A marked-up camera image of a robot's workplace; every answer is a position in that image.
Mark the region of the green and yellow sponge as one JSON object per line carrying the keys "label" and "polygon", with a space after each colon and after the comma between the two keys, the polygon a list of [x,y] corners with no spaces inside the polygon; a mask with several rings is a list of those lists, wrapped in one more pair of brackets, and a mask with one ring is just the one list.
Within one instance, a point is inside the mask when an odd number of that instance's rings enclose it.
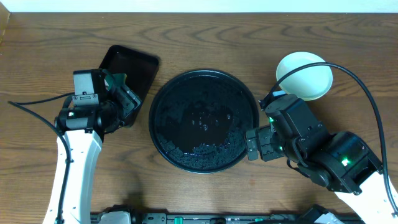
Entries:
{"label": "green and yellow sponge", "polygon": [[105,76],[105,87],[110,90],[113,85],[120,86],[125,84],[127,75],[125,73],[112,73]]}

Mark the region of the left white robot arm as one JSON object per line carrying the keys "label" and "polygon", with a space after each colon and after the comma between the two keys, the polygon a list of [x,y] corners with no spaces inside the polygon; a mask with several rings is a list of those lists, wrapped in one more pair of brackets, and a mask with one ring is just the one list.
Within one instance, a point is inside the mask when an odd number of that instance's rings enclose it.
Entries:
{"label": "left white robot arm", "polygon": [[55,118],[57,167],[44,223],[90,223],[91,198],[104,136],[131,125],[142,100],[125,81],[105,80],[102,95],[80,86]]}

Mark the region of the light green plate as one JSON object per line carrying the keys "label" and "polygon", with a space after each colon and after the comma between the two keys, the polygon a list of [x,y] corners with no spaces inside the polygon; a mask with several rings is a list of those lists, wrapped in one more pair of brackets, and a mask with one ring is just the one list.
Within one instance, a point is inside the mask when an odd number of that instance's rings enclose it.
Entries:
{"label": "light green plate", "polygon": [[[279,80],[290,71],[303,65],[325,62],[321,57],[310,52],[294,52],[285,56],[276,69],[276,79]],[[305,68],[286,78],[279,85],[286,94],[311,101],[325,95],[333,83],[333,73],[329,66]]]}

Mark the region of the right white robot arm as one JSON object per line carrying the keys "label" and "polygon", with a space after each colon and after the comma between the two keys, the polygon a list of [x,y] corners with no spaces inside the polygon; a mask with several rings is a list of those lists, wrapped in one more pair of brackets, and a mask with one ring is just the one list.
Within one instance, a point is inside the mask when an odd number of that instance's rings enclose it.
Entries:
{"label": "right white robot arm", "polygon": [[397,223],[389,203],[382,162],[356,134],[332,134],[295,95],[266,106],[269,125],[246,132],[250,161],[284,157],[295,171],[334,192],[365,223]]}

